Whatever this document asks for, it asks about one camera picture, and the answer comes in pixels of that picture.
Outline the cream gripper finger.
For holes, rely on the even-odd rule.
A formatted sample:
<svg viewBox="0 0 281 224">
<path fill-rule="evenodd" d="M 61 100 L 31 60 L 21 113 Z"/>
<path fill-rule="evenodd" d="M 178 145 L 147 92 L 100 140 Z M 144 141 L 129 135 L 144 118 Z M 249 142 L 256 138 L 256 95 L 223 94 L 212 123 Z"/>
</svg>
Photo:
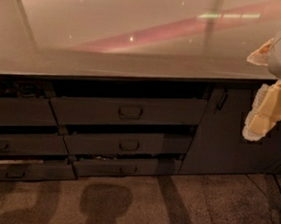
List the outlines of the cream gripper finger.
<svg viewBox="0 0 281 224">
<path fill-rule="evenodd" d="M 254 98 L 252 110 L 247 114 L 242 137 L 256 142 L 281 121 L 281 80 L 273 85 L 263 84 Z"/>
<path fill-rule="evenodd" d="M 271 49 L 273 39 L 264 42 L 263 45 L 251 52 L 247 57 L 247 62 L 255 66 L 267 66 L 269 62 L 269 50 Z"/>
</svg>

